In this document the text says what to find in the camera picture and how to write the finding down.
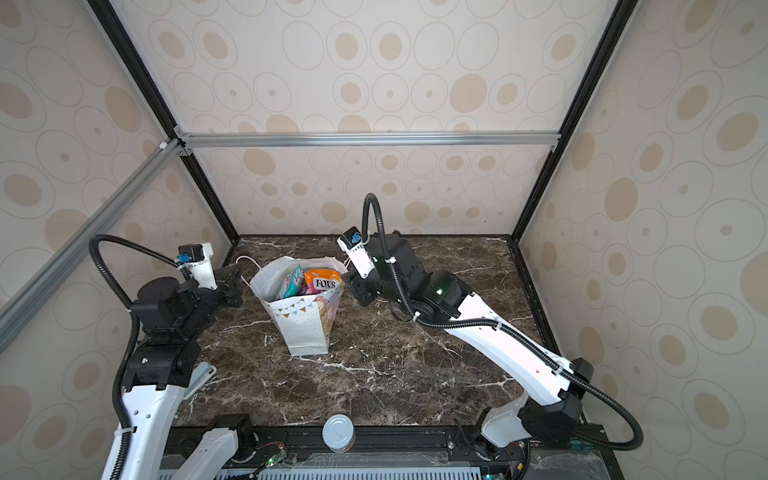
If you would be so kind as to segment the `white paper bag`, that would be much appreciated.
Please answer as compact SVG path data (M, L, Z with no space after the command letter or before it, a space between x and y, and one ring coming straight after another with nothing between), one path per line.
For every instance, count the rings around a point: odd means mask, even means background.
M344 282L336 288L316 295L279 299L284 277L300 265L303 273L309 269L328 268L341 275L347 271L333 257L294 259L280 257L264 267L247 282L274 320L293 356L324 355L328 352L329 335L344 290Z

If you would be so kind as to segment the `teal Fox's candy packet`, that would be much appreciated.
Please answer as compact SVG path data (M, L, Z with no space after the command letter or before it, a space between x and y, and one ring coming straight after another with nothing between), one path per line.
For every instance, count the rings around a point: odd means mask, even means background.
M301 294L305 277L300 265L296 265L285 277L281 284L278 298L287 299Z

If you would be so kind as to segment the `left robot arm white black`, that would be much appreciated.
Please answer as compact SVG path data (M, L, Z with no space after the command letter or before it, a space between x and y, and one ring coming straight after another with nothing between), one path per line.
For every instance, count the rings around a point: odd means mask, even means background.
M104 260L104 242L138 251L181 273L143 285L130 298ZM111 391L119 425L103 471L105 479L153 479L181 401L201 354L198 339L224 308L242 305L241 271L213 268L210 244L186 244L170 258L109 234L89 241L91 260L123 304L131 332Z

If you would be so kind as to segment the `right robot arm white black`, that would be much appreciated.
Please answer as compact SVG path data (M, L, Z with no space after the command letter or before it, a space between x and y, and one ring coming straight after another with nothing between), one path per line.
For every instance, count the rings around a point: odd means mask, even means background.
M361 226L342 234L338 245L352 263L351 271L342 277L360 305L386 300L398 319L448 332L523 388L516 400L482 414L473 446L483 455L529 439L558 446L579 439L613 451L642 446L640 423L613 397L592 385L593 367L588 361L568 360L537 344L456 274L426 271L410 243L397 231L387 232L374 193L363 201ZM585 396L617 413L630 428L630 438L610 441L589 434L579 422Z

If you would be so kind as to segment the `purple candy packet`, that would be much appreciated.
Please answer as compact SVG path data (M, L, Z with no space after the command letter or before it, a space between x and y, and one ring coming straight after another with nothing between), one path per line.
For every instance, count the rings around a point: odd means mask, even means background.
M313 285L304 285L299 292L300 296L316 295L318 290Z

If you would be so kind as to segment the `orange red Fox's packet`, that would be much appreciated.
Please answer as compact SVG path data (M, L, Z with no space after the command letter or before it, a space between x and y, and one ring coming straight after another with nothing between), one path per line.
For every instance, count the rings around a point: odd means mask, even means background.
M304 272L305 285L313 285L318 293L332 290L342 283L341 274L333 269L315 268Z

